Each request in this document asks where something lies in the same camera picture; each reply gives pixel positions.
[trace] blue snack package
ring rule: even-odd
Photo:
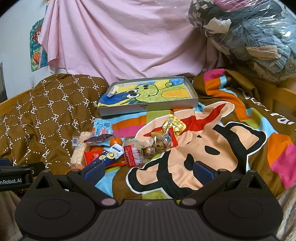
[[[111,134],[113,135],[113,128],[112,128],[112,123],[108,120],[104,119],[96,119],[94,123],[94,128],[93,128],[93,135],[94,136],[99,136],[102,134]],[[110,140],[106,140],[104,142],[98,143],[98,145],[105,145],[105,146],[110,146]]]

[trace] box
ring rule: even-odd
[[[192,87],[191,83],[184,76],[170,76],[170,77],[155,77],[155,78],[142,78],[142,79],[134,79],[134,80],[122,80],[117,81],[111,84],[108,88],[106,95],[108,95],[115,85],[119,87],[126,87],[129,85],[141,85],[149,82],[155,82],[158,80],[174,80],[174,79],[182,79],[183,83],[188,90],[191,97],[188,99],[180,99],[180,100],[168,100],[168,101],[159,101],[159,102],[145,102],[145,103],[137,103],[137,104],[127,104],[120,106],[101,106],[98,107],[99,113],[101,116],[106,115],[118,115],[118,114],[126,114],[126,113],[136,113],[136,112],[145,112],[145,111],[153,111],[153,110],[171,110],[171,109],[181,109],[181,108],[194,108],[198,106],[198,96]]]

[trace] cartoon poster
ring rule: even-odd
[[[44,18],[35,23],[30,31],[30,59],[32,72],[48,65],[47,53],[38,42],[43,20]]]

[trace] clothes in plastic bag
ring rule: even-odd
[[[232,62],[280,82],[296,76],[296,19],[274,0],[193,0],[188,19]]]

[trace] small packaged snack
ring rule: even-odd
[[[124,159],[124,156],[121,156],[120,158],[115,160],[112,164],[107,166],[107,168],[115,167],[115,166],[122,167],[122,166],[125,166],[125,165],[126,165],[126,161]]]
[[[108,120],[96,119],[93,127],[93,137],[92,142],[88,142],[89,145],[113,146],[116,143],[122,145],[122,139],[113,135],[112,123]]]
[[[141,142],[132,138],[125,138],[123,142],[124,158],[128,167],[135,167],[145,164],[157,154],[167,149],[177,146],[176,137],[173,134],[173,128],[165,133],[156,131],[151,133],[153,143]]]
[[[143,155],[144,143],[134,139],[133,137],[126,137],[123,141],[123,154],[127,167],[135,167],[146,163],[147,159]]]
[[[97,159],[102,154],[103,151],[104,149],[95,150],[95,151],[85,151],[84,157],[85,157],[86,164],[88,165],[91,162],[93,162],[93,160]]]
[[[83,169],[86,166],[84,152],[90,150],[90,146],[87,146],[83,141],[92,136],[91,132],[81,132],[79,137],[72,138],[72,146],[75,148],[71,157],[71,169]]]
[[[99,156],[99,160],[104,162],[105,166],[109,166],[123,154],[122,146],[114,144],[108,150],[105,150]]]
[[[175,137],[177,137],[186,129],[186,124],[174,115],[169,115],[169,117],[163,123],[163,132],[171,127],[173,128]]]

